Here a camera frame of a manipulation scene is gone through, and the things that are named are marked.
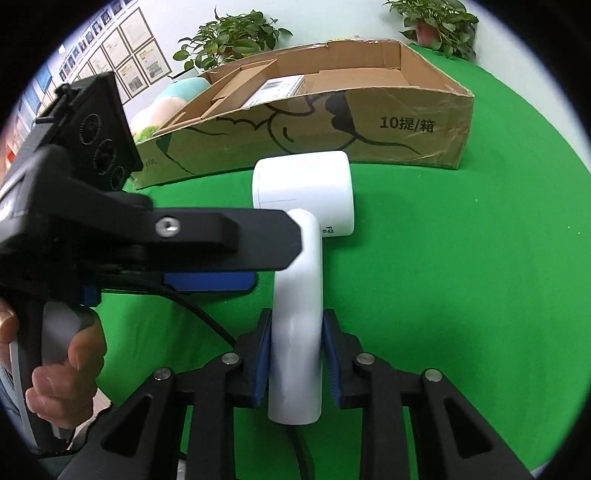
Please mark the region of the person's left hand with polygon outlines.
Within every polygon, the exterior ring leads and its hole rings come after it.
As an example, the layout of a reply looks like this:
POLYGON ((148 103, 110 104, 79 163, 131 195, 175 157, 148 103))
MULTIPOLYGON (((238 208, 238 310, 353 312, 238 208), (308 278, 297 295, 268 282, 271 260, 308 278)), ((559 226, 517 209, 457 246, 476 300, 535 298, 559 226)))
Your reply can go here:
MULTIPOLYGON (((96 379, 104 366, 107 345, 98 314, 85 309, 93 323, 72 338, 67 359, 34 370, 26 404, 33 414, 63 429, 76 429, 93 416, 96 379)), ((10 344, 19 328, 14 309, 1 299, 1 372, 12 374, 10 344)), ((22 421, 15 402, 1 384, 1 402, 14 428, 22 435, 22 421)))

